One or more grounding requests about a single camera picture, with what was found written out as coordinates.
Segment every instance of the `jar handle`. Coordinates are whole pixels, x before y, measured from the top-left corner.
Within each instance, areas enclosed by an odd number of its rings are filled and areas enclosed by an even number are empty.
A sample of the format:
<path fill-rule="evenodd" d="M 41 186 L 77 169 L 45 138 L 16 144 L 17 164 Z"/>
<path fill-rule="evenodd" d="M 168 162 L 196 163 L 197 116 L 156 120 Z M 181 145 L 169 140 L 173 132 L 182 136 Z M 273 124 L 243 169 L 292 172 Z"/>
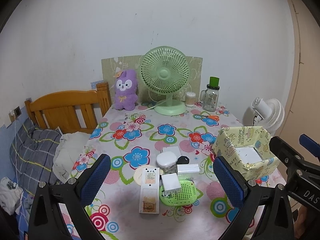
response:
<path fill-rule="evenodd" d="M 206 90 L 202 90 L 201 93 L 200 93 L 199 101 L 200 101 L 201 104 L 204 103 L 204 100 L 201 100 L 203 92 L 206 93 L 207 89 Z"/>

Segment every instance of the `stuffed animal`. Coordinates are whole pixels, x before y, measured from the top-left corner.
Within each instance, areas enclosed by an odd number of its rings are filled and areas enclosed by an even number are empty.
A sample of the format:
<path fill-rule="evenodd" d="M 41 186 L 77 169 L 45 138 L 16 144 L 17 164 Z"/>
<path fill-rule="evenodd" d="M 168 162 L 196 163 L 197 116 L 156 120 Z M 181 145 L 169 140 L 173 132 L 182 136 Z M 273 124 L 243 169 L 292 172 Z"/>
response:
<path fill-rule="evenodd" d="M 119 77 L 115 84 L 115 104 L 114 109 L 132 111 L 138 100 L 136 94 L 138 87 L 137 74 L 134 69 L 117 72 Z"/>

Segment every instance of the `glass jar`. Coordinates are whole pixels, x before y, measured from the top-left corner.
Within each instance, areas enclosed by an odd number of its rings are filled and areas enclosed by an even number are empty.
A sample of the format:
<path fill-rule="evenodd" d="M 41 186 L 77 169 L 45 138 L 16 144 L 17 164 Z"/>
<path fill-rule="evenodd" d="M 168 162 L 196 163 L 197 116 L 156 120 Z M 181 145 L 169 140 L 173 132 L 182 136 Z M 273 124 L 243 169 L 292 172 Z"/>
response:
<path fill-rule="evenodd" d="M 220 87 L 211 87 L 207 84 L 207 89 L 202 90 L 200 93 L 200 102 L 202 108 L 208 112 L 215 112 L 218 104 Z"/>

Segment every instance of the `table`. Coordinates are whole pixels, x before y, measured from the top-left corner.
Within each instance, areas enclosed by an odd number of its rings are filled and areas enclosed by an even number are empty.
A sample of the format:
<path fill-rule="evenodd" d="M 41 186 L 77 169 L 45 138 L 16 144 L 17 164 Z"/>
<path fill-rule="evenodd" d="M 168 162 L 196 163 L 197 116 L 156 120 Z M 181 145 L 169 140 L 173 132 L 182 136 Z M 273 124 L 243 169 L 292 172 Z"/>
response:
<path fill-rule="evenodd" d="M 203 111 L 200 103 L 177 116 L 160 115 L 153 109 L 140 112 L 149 105 L 138 104 L 130 112 L 110 108 L 90 136 L 70 176 L 79 177 L 102 153 L 110 156 L 112 166 L 86 212 L 106 239 L 218 239 L 238 209 L 232 207 L 213 173 L 211 145 L 221 128 L 242 124 L 222 105 L 215 113 Z M 190 163 L 199 164 L 198 199 L 183 207 L 160 202 L 159 215 L 139 214 L 140 186 L 134 182 L 134 171 L 140 165 L 156 166 L 157 154 L 168 146 L 179 146 Z M 256 181 L 268 187 L 285 184 L 278 170 Z M 64 205 L 61 211 L 70 233 L 79 237 Z M 261 213 L 259 207 L 248 232 L 254 231 Z"/>

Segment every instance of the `door frame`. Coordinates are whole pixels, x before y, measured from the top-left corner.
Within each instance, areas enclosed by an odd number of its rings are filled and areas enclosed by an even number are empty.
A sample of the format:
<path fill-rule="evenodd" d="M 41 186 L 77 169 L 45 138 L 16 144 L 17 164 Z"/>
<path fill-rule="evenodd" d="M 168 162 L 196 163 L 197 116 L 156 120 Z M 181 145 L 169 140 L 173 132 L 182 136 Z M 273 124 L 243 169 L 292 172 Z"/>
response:
<path fill-rule="evenodd" d="M 275 135 L 280 136 L 283 127 L 288 119 L 289 112 L 291 110 L 291 106 L 293 103 L 294 95 L 296 93 L 298 78 L 299 78 L 299 70 L 300 70 L 300 31 L 299 31 L 299 23 L 297 18 L 297 12 L 295 10 L 294 4 L 292 0 L 287 0 L 291 12 L 292 23 L 293 23 L 293 34 L 294 34 L 294 64 L 293 64 L 293 73 L 292 80 L 290 85 L 290 91 L 287 99 L 287 103 L 284 107 L 284 121 L 281 126 L 276 131 Z"/>

